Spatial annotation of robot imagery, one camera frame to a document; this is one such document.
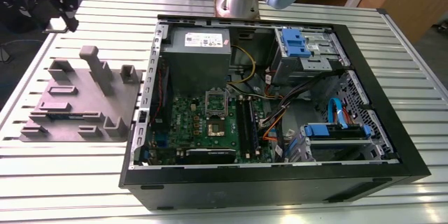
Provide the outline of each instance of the cable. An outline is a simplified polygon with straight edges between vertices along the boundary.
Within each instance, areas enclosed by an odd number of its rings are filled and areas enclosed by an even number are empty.
[[[9,42],[4,43],[2,46],[8,46],[9,44],[16,43],[16,42],[40,42],[40,43],[44,43],[44,41],[38,40],[38,39],[17,39],[17,40],[13,40],[13,41],[9,41]]]
[[[38,42],[38,43],[44,43],[44,41],[42,40],[38,40],[38,39],[17,39],[17,40],[12,40],[12,41],[9,41],[9,42],[6,42],[6,43],[4,43],[4,44],[0,44],[0,62],[2,63],[2,64],[9,64],[10,62],[12,62],[12,60],[13,60],[13,57],[9,55],[9,58],[5,60],[2,57],[2,49],[1,49],[1,46],[8,46],[9,44],[13,44],[13,43],[16,43],[16,42]]]
[[[261,96],[261,95],[258,95],[258,94],[250,94],[250,93],[246,93],[246,92],[244,92],[241,89],[238,89],[234,85],[232,85],[232,84],[229,84],[229,83],[228,83],[228,86],[230,86],[232,89],[233,89],[237,93],[240,93],[240,94],[250,95],[250,96],[253,96],[253,97],[258,97],[258,98],[268,99],[268,100],[273,100],[273,99],[274,99],[274,98],[264,97],[264,96]]]
[[[12,57],[9,56],[9,58],[5,60],[4,58],[2,58],[2,49],[1,49],[1,45],[0,45],[0,59],[1,59],[1,63],[2,64],[9,64],[10,62],[12,62]]]
[[[158,75],[158,106],[157,106],[157,110],[156,110],[154,116],[150,119],[149,125],[152,125],[152,123],[153,123],[153,121],[154,121],[154,119],[157,117],[157,114],[158,114],[158,111],[160,111],[160,108],[161,108],[161,100],[162,100],[162,94],[161,94],[161,70],[160,69],[157,70],[157,75]]]
[[[278,116],[278,118],[273,121],[273,123],[270,124],[268,130],[265,131],[265,133],[262,134],[262,138],[261,139],[265,139],[268,133],[270,132],[273,126],[277,124],[277,122],[280,121],[281,117],[284,116],[286,111],[282,112],[282,114]]]
[[[254,91],[254,89],[252,88],[252,86],[249,85],[249,83],[246,83],[246,82],[242,82],[242,83],[250,89],[252,93],[256,94],[257,92]]]
[[[249,57],[249,59],[252,61],[252,72],[250,72],[249,76],[245,77],[242,80],[228,82],[229,84],[238,84],[241,82],[248,81],[252,78],[252,76],[254,75],[256,62],[254,62],[254,59],[253,59],[252,55],[241,47],[238,47],[236,45],[232,45],[232,47],[237,48],[242,53],[245,53],[245,55]]]
[[[301,83],[300,85],[297,85],[289,92],[288,94],[284,96],[284,98],[281,99],[277,109],[273,112],[273,114],[270,116],[268,116],[264,121],[268,122],[269,120],[272,120],[289,106],[292,99],[298,96],[302,92],[305,92],[306,90],[309,90],[312,88],[312,86],[325,77],[329,76],[337,76],[341,75],[345,72],[344,69],[338,69],[330,72],[322,72],[318,75],[316,75],[312,79],[309,79],[306,82]]]

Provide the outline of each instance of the blue drive bracket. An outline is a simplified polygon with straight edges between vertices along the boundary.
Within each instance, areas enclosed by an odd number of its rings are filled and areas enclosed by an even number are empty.
[[[282,42],[286,48],[286,56],[309,58],[310,52],[305,46],[305,38],[301,36],[298,29],[281,29]]]

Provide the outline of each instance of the black cable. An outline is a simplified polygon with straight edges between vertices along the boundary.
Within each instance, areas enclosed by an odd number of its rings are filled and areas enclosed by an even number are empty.
[[[9,55],[9,58],[5,60],[4,58],[2,58],[2,49],[1,49],[1,45],[0,45],[0,59],[1,59],[1,63],[2,64],[9,64],[10,62],[12,62],[12,56]]]
[[[254,91],[254,89],[252,88],[252,86],[249,85],[249,83],[246,83],[246,81],[242,82],[242,83],[249,88],[249,90],[252,91],[252,93],[256,94],[257,92]]]
[[[276,118],[277,116],[280,116],[280,114],[282,113],[284,110],[286,110],[286,107],[290,104],[290,100],[297,97],[301,93],[304,93],[306,90],[309,90],[313,85],[325,77],[329,76],[338,76],[345,72],[344,69],[338,69],[330,72],[321,72],[318,75],[316,75],[312,79],[309,79],[306,82],[301,83],[300,85],[297,85],[284,96],[284,98],[280,101],[280,104],[277,106],[276,111],[273,112],[272,115],[269,115],[264,120],[268,122],[269,120],[272,120],[273,118]]]
[[[245,94],[245,95],[252,95],[250,93],[244,92],[241,89],[238,89],[233,84],[228,83],[226,85],[230,86],[238,93]]]

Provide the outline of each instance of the metal chassis frame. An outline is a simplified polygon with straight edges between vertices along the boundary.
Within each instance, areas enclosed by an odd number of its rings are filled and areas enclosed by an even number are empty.
[[[222,182],[256,182],[268,180],[301,180],[301,179],[332,179],[332,178],[361,178],[370,177],[372,181],[377,179],[390,179],[392,184],[404,184],[418,180],[420,178],[430,175],[426,165],[420,157],[416,147],[412,143],[409,135],[404,129],[404,126],[398,120],[396,112],[390,106],[388,98],[384,94],[381,86],[374,78],[373,72],[366,64],[360,49],[352,38],[350,32],[346,26],[333,24],[312,24],[301,22],[282,22],[282,21],[246,21],[240,19],[222,19],[222,18],[206,18],[206,17],[190,17],[190,16],[165,16],[158,15],[160,25],[177,22],[185,26],[246,26],[250,28],[266,28],[266,27],[282,27],[289,25],[302,25],[313,27],[332,27],[333,32],[341,43],[342,50],[352,62],[354,72],[358,80],[362,84],[362,88],[366,92],[366,96],[370,102],[370,109],[376,111],[381,124],[384,125],[388,138],[392,140],[392,145],[398,158],[400,164],[377,164],[377,165],[333,165],[333,166],[281,166],[264,168],[245,168],[245,169],[149,169],[137,170],[132,168],[129,161],[133,159],[130,156],[132,142],[128,142],[126,153],[124,156],[122,170],[120,176],[121,188],[136,188],[137,185],[145,186],[162,186],[162,184],[178,184],[178,183],[222,183]],[[157,65],[160,49],[160,39],[162,32],[156,31],[154,39],[152,43],[150,63],[148,70]],[[154,71],[148,71],[146,78],[150,78],[150,74]],[[142,104],[140,111],[148,111]],[[373,189],[357,194],[348,201],[354,200],[366,194],[389,186],[390,183],[382,184]]]

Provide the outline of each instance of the blue plastic latch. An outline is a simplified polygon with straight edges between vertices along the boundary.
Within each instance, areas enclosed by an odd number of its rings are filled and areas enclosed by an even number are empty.
[[[306,136],[329,136],[326,125],[310,124],[304,129]]]
[[[304,129],[305,129],[305,136],[312,136],[313,135],[313,130],[310,129],[310,127],[305,126]]]
[[[144,158],[144,160],[146,160],[149,158],[149,152],[148,151],[142,152],[142,158]]]
[[[310,52],[305,46],[305,38],[298,29],[281,29],[286,55],[290,57],[309,58]]]
[[[369,137],[372,136],[370,126],[364,125],[364,126],[362,126],[362,129],[364,129],[366,138],[369,138]]]
[[[312,124],[309,125],[313,130],[314,136],[329,136],[329,132],[326,129],[326,125],[322,124]]]

